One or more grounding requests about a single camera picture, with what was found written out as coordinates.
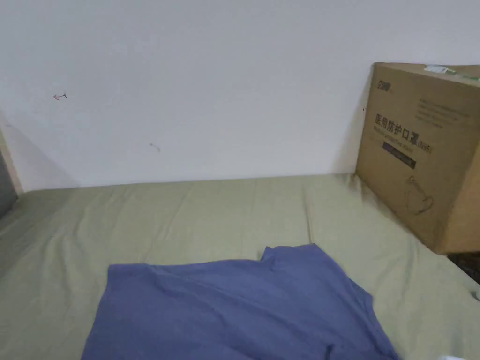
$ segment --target blue t-shirt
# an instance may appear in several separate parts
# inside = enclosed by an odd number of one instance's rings
[[[399,359],[372,297],[318,246],[260,261],[111,265],[93,359]]]

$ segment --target white wall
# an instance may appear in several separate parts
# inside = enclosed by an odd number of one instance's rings
[[[27,191],[352,171],[371,64],[480,63],[479,13],[477,0],[4,0],[1,129]]]

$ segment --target mattress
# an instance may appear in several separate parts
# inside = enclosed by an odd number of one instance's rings
[[[258,259],[316,243],[404,359],[480,354],[479,285],[353,175],[30,192],[0,221],[0,358],[78,359],[109,264]]]

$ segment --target cardboard box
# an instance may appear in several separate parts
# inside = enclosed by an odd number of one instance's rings
[[[480,251],[480,65],[377,63],[357,174],[437,253]]]

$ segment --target white label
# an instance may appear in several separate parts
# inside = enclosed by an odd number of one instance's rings
[[[427,65],[425,71],[436,72],[437,74],[445,74],[449,68],[446,68],[442,65]]]

